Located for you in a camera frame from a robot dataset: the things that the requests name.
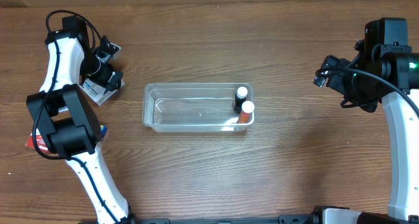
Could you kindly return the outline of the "white medicine box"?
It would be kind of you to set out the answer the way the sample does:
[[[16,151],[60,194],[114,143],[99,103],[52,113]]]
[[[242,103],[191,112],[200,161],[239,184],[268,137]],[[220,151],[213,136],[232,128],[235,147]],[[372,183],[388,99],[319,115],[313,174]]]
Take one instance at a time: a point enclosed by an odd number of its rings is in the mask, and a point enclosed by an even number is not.
[[[85,80],[82,85],[79,85],[81,90],[96,104],[102,105],[106,102],[113,94],[117,92],[105,91],[105,88],[92,82],[90,79]]]

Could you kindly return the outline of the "orange bottle white cap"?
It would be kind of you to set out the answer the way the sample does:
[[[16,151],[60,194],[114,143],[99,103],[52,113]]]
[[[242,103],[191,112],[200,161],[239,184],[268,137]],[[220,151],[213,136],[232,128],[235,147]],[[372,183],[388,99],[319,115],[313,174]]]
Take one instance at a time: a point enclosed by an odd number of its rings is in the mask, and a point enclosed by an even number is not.
[[[245,101],[242,104],[242,108],[237,120],[238,124],[245,124],[248,123],[251,114],[255,110],[255,104],[252,101]]]

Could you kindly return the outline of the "black bottle white cap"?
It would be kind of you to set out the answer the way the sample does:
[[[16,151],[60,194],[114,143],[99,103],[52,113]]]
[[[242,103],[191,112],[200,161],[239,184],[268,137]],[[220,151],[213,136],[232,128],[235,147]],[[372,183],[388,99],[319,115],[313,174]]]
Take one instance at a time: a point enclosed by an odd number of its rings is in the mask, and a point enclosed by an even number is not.
[[[234,95],[234,102],[232,104],[233,111],[236,114],[240,114],[242,110],[242,104],[246,101],[248,89],[244,86],[240,86]]]

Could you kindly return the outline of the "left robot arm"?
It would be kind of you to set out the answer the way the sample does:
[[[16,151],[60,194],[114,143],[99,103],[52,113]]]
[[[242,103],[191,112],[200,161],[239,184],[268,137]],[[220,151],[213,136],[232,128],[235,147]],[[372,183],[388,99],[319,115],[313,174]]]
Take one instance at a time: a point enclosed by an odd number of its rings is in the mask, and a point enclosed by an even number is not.
[[[117,189],[101,151],[100,122],[80,86],[86,81],[119,90],[123,73],[109,63],[120,47],[84,16],[69,10],[62,28],[48,30],[49,52],[45,81],[29,95],[27,108],[33,119],[32,134],[40,135],[48,149],[36,152],[48,160],[64,160],[73,169],[88,194],[98,223],[134,223],[127,200]]]

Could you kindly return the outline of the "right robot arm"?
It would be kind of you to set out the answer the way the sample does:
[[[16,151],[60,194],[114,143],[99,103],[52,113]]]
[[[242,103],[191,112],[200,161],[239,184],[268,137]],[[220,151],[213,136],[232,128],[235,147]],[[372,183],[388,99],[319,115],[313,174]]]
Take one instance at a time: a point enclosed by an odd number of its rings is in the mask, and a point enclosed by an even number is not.
[[[390,137],[391,191],[388,212],[377,214],[317,206],[309,223],[418,222],[418,53],[408,44],[407,20],[381,18],[365,25],[348,61],[327,56],[314,84],[343,95],[343,108],[373,113],[382,105]]]

